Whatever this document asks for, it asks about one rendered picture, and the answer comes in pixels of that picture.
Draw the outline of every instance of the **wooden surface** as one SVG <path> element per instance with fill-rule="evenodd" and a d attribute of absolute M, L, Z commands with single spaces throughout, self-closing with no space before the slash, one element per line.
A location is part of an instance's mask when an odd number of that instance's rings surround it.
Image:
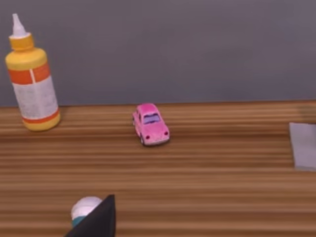
<path fill-rule="evenodd" d="M 61 237 L 83 196 L 115 194 L 118 237 L 314 237 L 316 173 L 288 123 L 315 102 L 160 105 L 172 141 L 144 148 L 134 106 L 62 108 L 49 132 L 0 109 L 0 236 Z"/>

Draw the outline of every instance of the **glue bottle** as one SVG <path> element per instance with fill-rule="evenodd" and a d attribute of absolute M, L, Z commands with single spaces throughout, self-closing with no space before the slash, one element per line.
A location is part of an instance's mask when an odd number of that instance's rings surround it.
<path fill-rule="evenodd" d="M 102 200 L 98 197 L 84 197 L 80 199 L 71 210 L 73 227 L 79 224 L 90 212 L 92 212 Z"/>
<path fill-rule="evenodd" d="M 22 121 L 31 131 L 49 130 L 59 123 L 60 113 L 47 55 L 34 47 L 32 34 L 25 31 L 17 14 L 13 14 L 9 40 L 13 51 L 5 62 Z"/>

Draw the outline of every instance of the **gray square block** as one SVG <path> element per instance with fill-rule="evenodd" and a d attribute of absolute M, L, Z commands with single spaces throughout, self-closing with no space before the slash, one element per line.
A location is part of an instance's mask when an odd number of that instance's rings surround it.
<path fill-rule="evenodd" d="M 316 124 L 290 123 L 295 168 L 316 171 Z"/>

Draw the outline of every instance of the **pink toy car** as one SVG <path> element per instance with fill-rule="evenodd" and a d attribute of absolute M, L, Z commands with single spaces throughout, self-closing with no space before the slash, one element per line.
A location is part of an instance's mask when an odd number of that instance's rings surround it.
<path fill-rule="evenodd" d="M 170 139 L 169 129 L 154 104 L 137 106 L 133 113 L 133 125 L 144 146 L 162 144 Z"/>

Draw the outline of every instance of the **gray object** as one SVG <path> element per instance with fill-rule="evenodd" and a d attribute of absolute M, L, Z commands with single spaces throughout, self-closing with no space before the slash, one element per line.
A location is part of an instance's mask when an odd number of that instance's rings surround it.
<path fill-rule="evenodd" d="M 315 0 L 1 0 L 46 50 L 61 105 L 315 99 Z"/>
<path fill-rule="evenodd" d="M 316 124 L 290 123 L 295 168 L 316 171 Z"/>

